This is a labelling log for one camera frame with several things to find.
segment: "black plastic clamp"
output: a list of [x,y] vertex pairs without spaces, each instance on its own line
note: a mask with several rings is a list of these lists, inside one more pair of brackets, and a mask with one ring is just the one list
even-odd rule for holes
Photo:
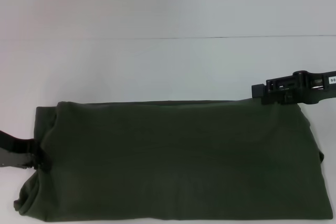
[[252,86],[252,97],[262,104],[315,104],[336,98],[336,71],[327,73],[294,72],[292,76],[266,81]]
[[51,160],[35,139],[18,139],[0,131],[0,167],[50,170]]

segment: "white surface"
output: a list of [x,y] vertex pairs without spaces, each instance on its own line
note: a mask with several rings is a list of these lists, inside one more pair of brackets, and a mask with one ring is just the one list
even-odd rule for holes
[[[35,108],[59,101],[239,100],[269,78],[336,70],[336,37],[312,36],[336,34],[334,0],[0,0],[0,6],[0,129],[22,138],[33,136]],[[231,36],[261,37],[208,38]],[[302,108],[325,153],[335,207],[336,99]],[[40,223],[13,208],[32,172],[0,169],[1,223]]]

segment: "white label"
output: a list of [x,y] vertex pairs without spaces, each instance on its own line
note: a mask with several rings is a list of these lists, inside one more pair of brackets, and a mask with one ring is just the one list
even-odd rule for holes
[[336,84],[336,76],[329,77],[329,84]]

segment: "folded cloth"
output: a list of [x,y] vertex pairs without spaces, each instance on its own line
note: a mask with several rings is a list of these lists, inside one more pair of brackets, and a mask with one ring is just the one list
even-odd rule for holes
[[331,219],[309,126],[258,99],[37,108],[52,168],[14,206],[44,221]]

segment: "white backdrop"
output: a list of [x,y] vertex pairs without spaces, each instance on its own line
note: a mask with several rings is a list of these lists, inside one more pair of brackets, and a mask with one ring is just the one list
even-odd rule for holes
[[[336,70],[335,0],[0,0],[0,6],[0,129],[21,138],[33,137],[37,106],[59,101],[239,100],[266,79]],[[335,208],[336,99],[301,107],[325,153]],[[13,208],[33,172],[0,169],[0,222],[40,223]]]

